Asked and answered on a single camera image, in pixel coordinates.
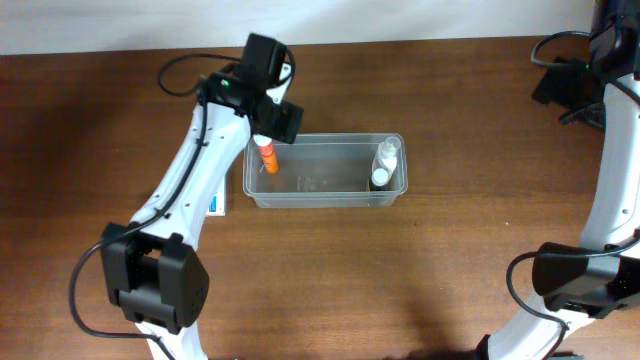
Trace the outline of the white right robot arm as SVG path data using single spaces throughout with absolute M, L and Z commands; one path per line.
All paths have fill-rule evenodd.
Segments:
M 603 85 L 604 146 L 596 194 L 577 247 L 545 243 L 519 255 L 506 271 L 531 259 L 533 293 L 498 332 L 485 336 L 475 359 L 554 359 L 563 340 L 617 310 L 639 304 L 639 4 L 595 5 L 588 63 L 546 63 Z

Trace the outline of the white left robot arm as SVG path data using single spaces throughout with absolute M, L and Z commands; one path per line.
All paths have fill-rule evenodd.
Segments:
M 250 34 L 241 58 L 195 86 L 188 133 L 151 197 L 128 225 L 102 234 L 109 302 L 156 359 L 206 356 L 197 327 L 209 290 L 197 256 L 206 211 L 253 136 L 295 141 L 303 110 L 284 99 L 295 69 L 286 45 Z

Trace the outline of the orange effervescent tablet tube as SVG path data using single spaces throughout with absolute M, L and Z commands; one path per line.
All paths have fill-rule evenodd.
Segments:
M 259 134 L 254 135 L 253 140 L 258 147 L 266 171 L 269 174 L 277 173 L 279 170 L 279 165 L 277 162 L 273 140 L 269 137 Z

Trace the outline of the dark bottle white cap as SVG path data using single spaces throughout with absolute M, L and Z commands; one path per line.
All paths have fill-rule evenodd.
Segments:
M 389 184 L 389 173 L 384 168 L 375 169 L 368 182 L 369 191 L 386 191 Z

